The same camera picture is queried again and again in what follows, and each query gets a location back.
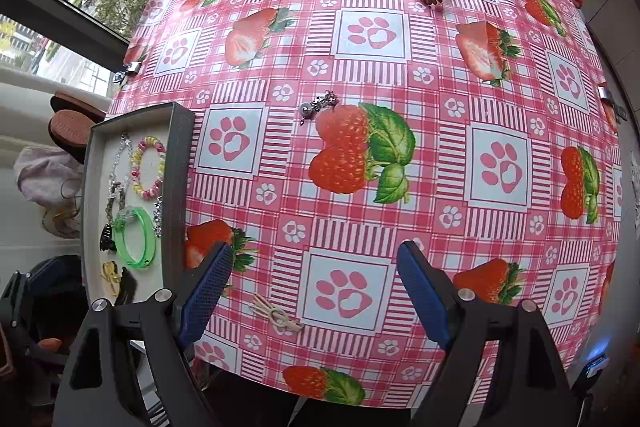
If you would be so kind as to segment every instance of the green plastic bangle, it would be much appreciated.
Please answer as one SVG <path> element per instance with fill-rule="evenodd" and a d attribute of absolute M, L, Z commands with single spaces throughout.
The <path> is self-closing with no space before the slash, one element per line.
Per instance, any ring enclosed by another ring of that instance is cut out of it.
<path fill-rule="evenodd" d="M 145 233 L 145 250 L 142 254 L 142 258 L 139 261 L 135 261 L 129 254 L 127 247 L 124 243 L 124 229 L 127 227 L 127 223 L 132 217 L 137 217 L 142 231 Z M 156 234 L 154 233 L 154 225 L 151 222 L 151 218 L 146 213 L 146 210 L 140 206 L 126 206 L 113 220 L 113 240 L 116 244 L 116 252 L 124 261 L 124 263 L 131 268 L 142 268 L 148 266 L 154 259 L 156 254 Z"/>

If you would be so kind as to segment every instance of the metal screw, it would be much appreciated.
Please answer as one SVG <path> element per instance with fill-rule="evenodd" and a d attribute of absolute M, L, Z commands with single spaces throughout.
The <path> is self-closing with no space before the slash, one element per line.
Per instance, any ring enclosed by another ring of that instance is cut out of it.
<path fill-rule="evenodd" d="M 158 290 L 156 293 L 154 293 L 154 299 L 156 299 L 156 301 L 158 302 L 164 302 L 168 301 L 171 298 L 171 295 L 171 290 L 162 288 L 161 290 Z"/>
<path fill-rule="evenodd" d="M 472 301 L 476 298 L 476 294 L 469 288 L 460 288 L 460 290 L 458 290 L 458 297 L 460 297 L 463 301 Z"/>
<path fill-rule="evenodd" d="M 537 304 L 530 299 L 524 299 L 524 301 L 521 301 L 520 304 L 522 305 L 522 309 L 529 313 L 534 312 L 538 309 Z"/>
<path fill-rule="evenodd" d="M 103 309 L 107 307 L 108 302 L 109 301 L 107 299 L 97 299 L 91 305 L 91 308 L 94 312 L 101 312 Z"/>

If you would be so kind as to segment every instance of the table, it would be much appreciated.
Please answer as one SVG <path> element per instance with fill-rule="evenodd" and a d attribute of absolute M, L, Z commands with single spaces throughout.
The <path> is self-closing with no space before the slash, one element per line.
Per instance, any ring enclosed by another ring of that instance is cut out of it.
<path fill-rule="evenodd" d="M 412 239 L 478 295 L 535 301 L 573 360 L 615 257 L 622 170 L 570 0 L 149 0 L 137 57 L 110 113 L 189 107 L 188 224 L 255 238 L 198 356 L 286 391 L 413 407 L 443 352 L 395 270 Z M 327 89 L 336 111 L 300 125 Z M 303 330 L 257 317 L 254 293 Z"/>

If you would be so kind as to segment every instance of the blue gripper pad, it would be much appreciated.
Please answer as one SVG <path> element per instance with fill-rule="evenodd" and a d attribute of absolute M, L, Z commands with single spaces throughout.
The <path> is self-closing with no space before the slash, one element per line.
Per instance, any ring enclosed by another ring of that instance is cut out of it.
<path fill-rule="evenodd" d="M 231 275 L 233 257 L 229 245 L 221 248 L 182 306 L 178 334 L 178 345 L 182 349 L 200 340 Z"/>
<path fill-rule="evenodd" d="M 427 337 L 446 350 L 451 340 L 447 310 L 427 275 L 404 244 L 398 248 L 398 274 Z"/>

